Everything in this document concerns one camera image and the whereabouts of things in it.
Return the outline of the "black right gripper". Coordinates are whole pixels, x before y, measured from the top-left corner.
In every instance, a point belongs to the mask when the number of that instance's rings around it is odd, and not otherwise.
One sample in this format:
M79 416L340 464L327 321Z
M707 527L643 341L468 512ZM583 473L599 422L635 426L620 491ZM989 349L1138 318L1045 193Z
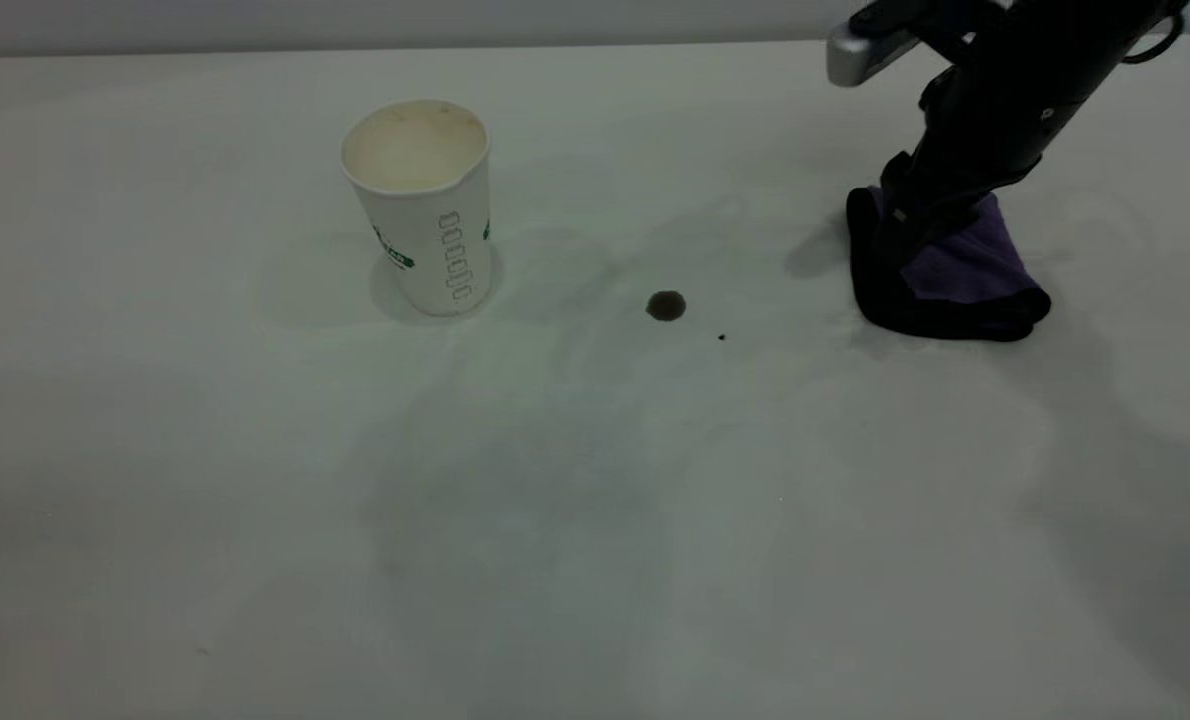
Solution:
M1144 35L1185 1L1016 1L982 29L971 56L925 88L915 150L879 173L870 255L897 281L920 263L998 259L996 188L1031 173L1056 136Z

